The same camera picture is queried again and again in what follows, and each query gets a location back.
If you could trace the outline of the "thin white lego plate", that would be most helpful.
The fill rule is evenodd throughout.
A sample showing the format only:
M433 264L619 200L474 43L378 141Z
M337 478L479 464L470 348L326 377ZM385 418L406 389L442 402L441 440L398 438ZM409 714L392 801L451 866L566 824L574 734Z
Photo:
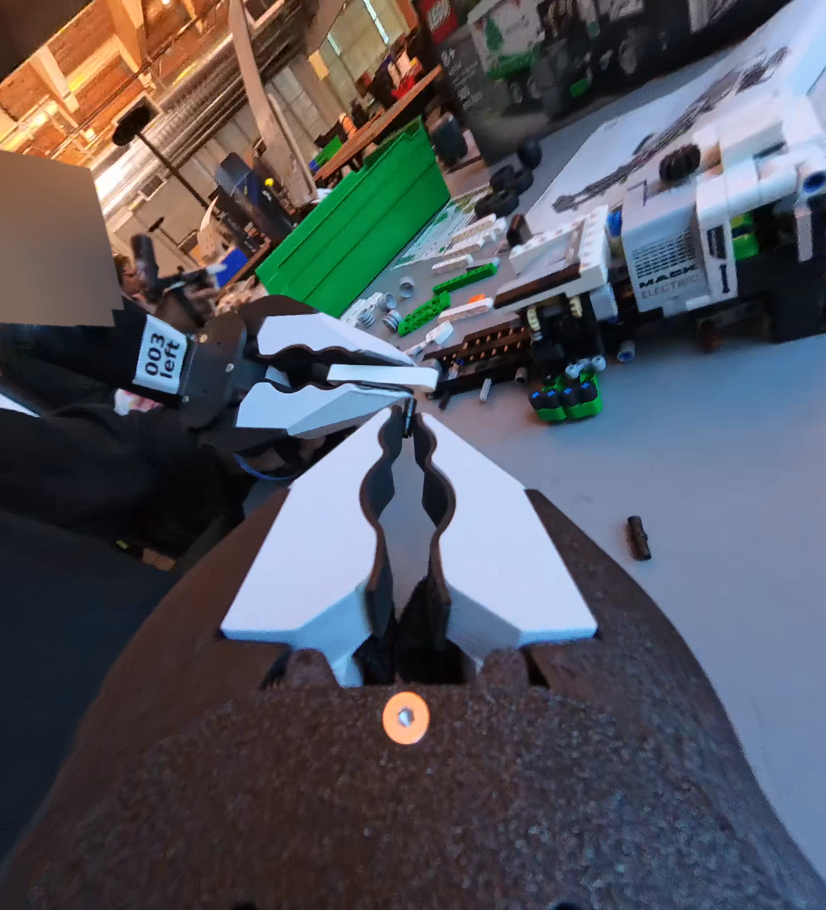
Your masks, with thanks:
M404 387L422 391L435 391L441 379L441 370L433 367L371 366L335 364L328 370L331 384L356 383L379 387Z

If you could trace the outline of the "small blue bin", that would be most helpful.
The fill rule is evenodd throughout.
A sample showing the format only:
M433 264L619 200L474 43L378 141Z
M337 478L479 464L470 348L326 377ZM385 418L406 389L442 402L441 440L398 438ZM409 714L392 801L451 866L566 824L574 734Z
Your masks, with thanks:
M267 259L267 257L272 252L272 247L270 244L260 248L260 250L253 256L251 256L246 263L240 267L226 282L225 284L232 285L240 281L250 279L253 275L256 274L257 268Z

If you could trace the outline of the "green plastic bin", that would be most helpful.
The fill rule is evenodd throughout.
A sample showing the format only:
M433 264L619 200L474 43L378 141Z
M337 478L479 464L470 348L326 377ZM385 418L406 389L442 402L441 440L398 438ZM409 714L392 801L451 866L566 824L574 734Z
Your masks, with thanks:
M422 118L396 131L257 268L268 294L340 317L449 201Z

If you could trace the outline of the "white curved stand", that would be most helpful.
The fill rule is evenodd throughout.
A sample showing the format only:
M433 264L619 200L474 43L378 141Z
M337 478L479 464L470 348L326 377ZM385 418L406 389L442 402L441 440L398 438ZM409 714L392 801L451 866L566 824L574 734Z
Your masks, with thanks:
M291 205L302 208L316 199L316 184L281 106L264 87L244 2L229 2L228 22L248 105L265 145L268 165Z

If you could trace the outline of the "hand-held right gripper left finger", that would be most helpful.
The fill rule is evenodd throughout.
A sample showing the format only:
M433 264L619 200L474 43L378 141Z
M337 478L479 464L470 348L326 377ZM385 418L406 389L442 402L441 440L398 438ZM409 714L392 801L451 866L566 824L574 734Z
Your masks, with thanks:
M383 409L292 483L221 622L225 638L319 652L340 685L362 685L355 656L393 613L380 516L402 445L403 410Z

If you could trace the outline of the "black stand lamp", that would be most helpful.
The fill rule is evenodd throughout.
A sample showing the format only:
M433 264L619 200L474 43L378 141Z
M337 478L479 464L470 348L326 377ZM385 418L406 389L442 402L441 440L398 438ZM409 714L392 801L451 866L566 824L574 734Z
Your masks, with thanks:
M212 206L210 200L198 192L198 190L183 176L180 169L165 155L146 135L146 128L151 123L154 115L152 110L144 103L138 103L136 106L127 111L117 122L112 134L112 142L119 147L129 146L134 139L138 139L152 154L152 156L161 163L166 169L169 176L172 176L195 201L204 209Z

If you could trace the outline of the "white lego truck model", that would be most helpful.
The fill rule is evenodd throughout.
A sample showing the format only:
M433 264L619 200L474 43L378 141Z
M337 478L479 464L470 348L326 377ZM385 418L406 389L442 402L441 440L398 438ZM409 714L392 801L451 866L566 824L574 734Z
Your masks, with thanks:
M527 367L537 418L572 423L601 413L602 372L650 326L692 325L709 350L753 319L774 343L826 334L823 133L811 99L793 97L721 127L713 145L700 132L667 151L614 205L531 229L493 297L512 318L429 355L441 370L430 399Z

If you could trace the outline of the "person's left forearm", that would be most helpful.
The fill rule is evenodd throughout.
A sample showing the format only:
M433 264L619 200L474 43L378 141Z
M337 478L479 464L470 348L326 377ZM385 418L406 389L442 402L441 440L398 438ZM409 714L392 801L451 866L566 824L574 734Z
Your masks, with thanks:
M255 483L170 409L0 409L0 512L13 518L178 560L235 527Z

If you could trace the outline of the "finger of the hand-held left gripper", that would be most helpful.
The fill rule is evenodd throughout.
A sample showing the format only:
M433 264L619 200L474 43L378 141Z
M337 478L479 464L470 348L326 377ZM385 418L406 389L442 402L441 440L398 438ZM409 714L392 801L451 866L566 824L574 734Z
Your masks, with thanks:
M327 390L306 385L287 392L262 381L242 400L236 428L282 430L293 438L318 438L360 426L380 411L412 397L408 390L370 388L356 383Z
M263 318L255 348L263 360L308 359L328 366L414 368L402 350L323 313Z

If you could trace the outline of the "blue wristband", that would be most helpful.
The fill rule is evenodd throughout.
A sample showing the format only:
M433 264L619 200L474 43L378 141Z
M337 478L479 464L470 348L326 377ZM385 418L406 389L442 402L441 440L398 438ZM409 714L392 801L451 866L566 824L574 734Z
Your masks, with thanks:
M254 481L262 482L291 482L296 476L296 472L291 472L288 466L280 466L276 469L260 471L257 467L252 466L252 464L243 456L234 455L234 461L237 468L252 478Z

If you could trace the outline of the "green lego frame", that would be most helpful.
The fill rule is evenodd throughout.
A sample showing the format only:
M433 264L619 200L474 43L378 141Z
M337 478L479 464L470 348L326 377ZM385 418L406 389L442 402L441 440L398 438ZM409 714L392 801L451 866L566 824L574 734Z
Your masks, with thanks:
M396 334L401 337L414 333L423 326L437 319L444 311L450 308L450 293L440 292L428 302L409 312L397 325Z

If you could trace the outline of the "person's black top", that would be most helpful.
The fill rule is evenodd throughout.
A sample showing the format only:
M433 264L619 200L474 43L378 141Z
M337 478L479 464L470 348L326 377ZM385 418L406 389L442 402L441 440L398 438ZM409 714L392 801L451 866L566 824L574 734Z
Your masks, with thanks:
M0 511L0 863L172 578Z

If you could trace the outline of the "green lego beam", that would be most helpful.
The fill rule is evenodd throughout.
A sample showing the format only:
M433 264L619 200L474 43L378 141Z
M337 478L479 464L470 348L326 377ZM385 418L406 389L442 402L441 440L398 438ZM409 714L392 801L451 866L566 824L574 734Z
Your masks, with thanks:
M434 297L443 294L451 294L457 290L462 290L478 282L493 278L498 272L499 260L493 259L484 264L471 267L451 279L440 282L432 289Z

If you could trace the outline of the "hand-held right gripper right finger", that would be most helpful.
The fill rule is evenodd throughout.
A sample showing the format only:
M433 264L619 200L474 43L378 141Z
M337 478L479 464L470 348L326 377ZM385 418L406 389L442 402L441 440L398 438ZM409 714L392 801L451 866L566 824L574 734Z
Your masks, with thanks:
M589 639L598 622L528 489L436 418L415 419L430 540L429 626L471 662Z

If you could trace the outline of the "green white sticker sheet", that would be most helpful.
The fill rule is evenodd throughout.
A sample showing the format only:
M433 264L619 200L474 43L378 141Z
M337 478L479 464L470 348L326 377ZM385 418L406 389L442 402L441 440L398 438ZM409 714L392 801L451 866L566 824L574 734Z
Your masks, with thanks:
M410 267L444 256L452 238L477 220L475 208L491 194L488 183L451 198L398 254L393 269Z

